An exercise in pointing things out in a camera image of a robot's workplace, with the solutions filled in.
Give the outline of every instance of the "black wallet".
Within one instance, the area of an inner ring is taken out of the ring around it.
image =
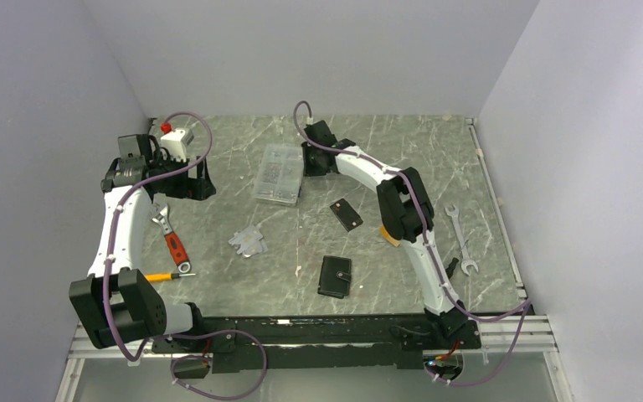
[[[351,289],[351,260],[324,255],[316,293],[343,299]]]

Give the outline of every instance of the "white enclosure wall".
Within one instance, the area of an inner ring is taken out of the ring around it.
[[[116,136],[145,123],[80,0],[0,0],[0,401],[55,397],[99,183]]]
[[[578,400],[643,400],[643,1],[542,0],[480,129]]]
[[[148,116],[476,116],[538,0],[85,0]]]

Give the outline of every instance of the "yellow screwdriver handle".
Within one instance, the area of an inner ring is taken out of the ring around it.
[[[163,281],[170,281],[172,279],[171,274],[151,274],[145,277],[147,281],[150,281],[150,282],[163,282]]]

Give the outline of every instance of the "open-end wrench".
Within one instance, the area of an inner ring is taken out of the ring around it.
[[[168,221],[168,204],[154,203],[152,205],[152,221],[159,224],[164,232],[164,239],[167,241],[168,250],[173,257],[173,263],[176,264],[178,271],[185,274],[191,270],[191,261],[188,259],[186,250],[183,248],[183,243],[178,238],[176,232],[171,228]]]
[[[445,207],[445,213],[447,216],[452,218],[452,226],[455,227],[455,235],[457,236],[457,241],[460,242],[460,250],[462,251],[462,272],[465,275],[469,275],[470,272],[467,270],[468,266],[474,266],[475,271],[479,272],[479,267],[476,265],[475,261],[470,258],[470,251],[467,249],[467,244],[465,244],[465,235],[462,234],[462,227],[460,226],[460,209],[452,204],[452,209]]]

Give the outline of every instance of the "gray marble table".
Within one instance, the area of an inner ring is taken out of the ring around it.
[[[435,207],[435,238],[445,265],[460,256],[460,247],[444,206],[460,208],[467,246],[480,271],[465,276],[458,268],[452,284],[472,311],[499,312],[516,306],[516,280],[464,118],[317,118],[325,119],[337,138],[355,141],[379,160],[418,169]],[[378,201],[371,190],[331,174],[303,178],[295,207],[252,197],[265,146],[302,142],[289,116],[209,116],[207,120],[214,135],[208,169],[218,192],[201,202],[167,199],[172,226],[197,275],[156,284],[165,298],[195,302],[210,317],[422,312],[420,286],[409,259],[379,233]],[[190,149],[203,151],[206,137],[198,123],[187,117],[172,123],[192,126],[196,139]],[[161,134],[157,124],[152,134]],[[351,232],[329,209],[340,198],[363,218],[363,224]],[[248,224],[260,226],[270,250],[246,259],[235,254],[228,239]],[[352,259],[351,295],[343,300],[316,293],[324,255]],[[154,223],[147,227],[143,257],[145,273],[176,270]]]

